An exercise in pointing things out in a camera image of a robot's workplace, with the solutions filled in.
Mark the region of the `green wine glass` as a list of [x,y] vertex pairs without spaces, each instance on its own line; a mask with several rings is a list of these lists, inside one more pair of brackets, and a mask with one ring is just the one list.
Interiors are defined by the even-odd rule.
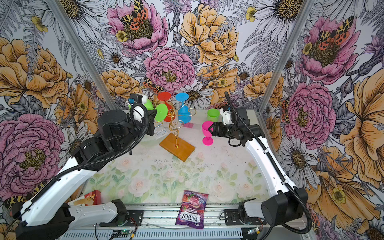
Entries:
[[207,111],[207,120],[211,122],[218,122],[220,119],[220,111],[218,109],[210,109]]
[[[149,99],[142,100],[142,104],[146,107],[149,115],[155,114],[154,120],[151,120],[151,122],[162,122],[168,115],[168,107],[165,104],[159,104],[154,107]],[[144,117],[144,110],[141,107],[134,107],[133,116],[136,121],[141,123]]]

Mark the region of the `pink wine glass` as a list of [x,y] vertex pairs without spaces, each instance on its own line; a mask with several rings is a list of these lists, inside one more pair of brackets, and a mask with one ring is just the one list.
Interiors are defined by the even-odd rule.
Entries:
[[202,125],[202,132],[203,132],[203,135],[204,135],[204,138],[203,138],[202,142],[203,142],[203,144],[205,146],[211,146],[214,143],[212,135],[211,135],[211,133],[209,132],[209,129],[208,129],[208,127],[210,125],[209,122],[211,122],[211,121],[206,121]]

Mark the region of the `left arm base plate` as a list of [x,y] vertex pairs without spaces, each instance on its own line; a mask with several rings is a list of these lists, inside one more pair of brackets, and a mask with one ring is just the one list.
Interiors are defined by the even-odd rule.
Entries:
[[126,213],[119,213],[116,225],[119,227],[140,227],[143,215],[143,210],[128,210]]

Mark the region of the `red wine glass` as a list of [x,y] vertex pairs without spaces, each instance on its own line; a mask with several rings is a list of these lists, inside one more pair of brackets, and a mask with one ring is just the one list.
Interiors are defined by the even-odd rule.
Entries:
[[175,118],[172,113],[172,106],[170,104],[171,97],[172,95],[168,92],[162,92],[158,94],[158,100],[165,104],[167,107],[167,116],[165,117],[164,121],[168,123]]

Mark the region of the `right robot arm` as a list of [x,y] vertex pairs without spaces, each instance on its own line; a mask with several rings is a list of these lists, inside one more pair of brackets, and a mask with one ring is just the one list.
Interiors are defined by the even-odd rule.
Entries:
[[225,92],[225,97],[228,103],[222,122],[212,123],[208,130],[214,137],[239,141],[238,145],[247,150],[259,167],[269,195],[263,202],[256,199],[240,202],[239,221],[245,226],[253,221],[268,224],[270,228],[266,237],[276,226],[299,235],[309,233],[312,230],[312,215],[307,207],[307,191],[298,188],[283,170],[262,128],[250,123],[247,111],[237,109],[228,92]]

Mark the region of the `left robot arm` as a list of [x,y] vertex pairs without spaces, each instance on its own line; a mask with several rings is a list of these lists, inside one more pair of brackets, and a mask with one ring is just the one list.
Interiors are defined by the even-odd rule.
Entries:
[[146,135],[154,121],[141,103],[130,112],[112,110],[98,119],[97,134],[84,141],[64,168],[34,197],[12,208],[18,240],[56,240],[65,232],[91,224],[116,227],[128,211],[121,200],[90,206],[70,206],[66,200],[107,163],[129,153]]

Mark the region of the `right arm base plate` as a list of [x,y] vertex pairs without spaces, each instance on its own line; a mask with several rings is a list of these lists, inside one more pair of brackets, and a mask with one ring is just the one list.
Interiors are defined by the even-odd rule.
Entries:
[[226,226],[261,226],[267,223],[264,219],[260,218],[250,218],[248,220],[242,220],[239,211],[235,209],[225,209],[224,214],[221,215],[220,218],[225,221]]

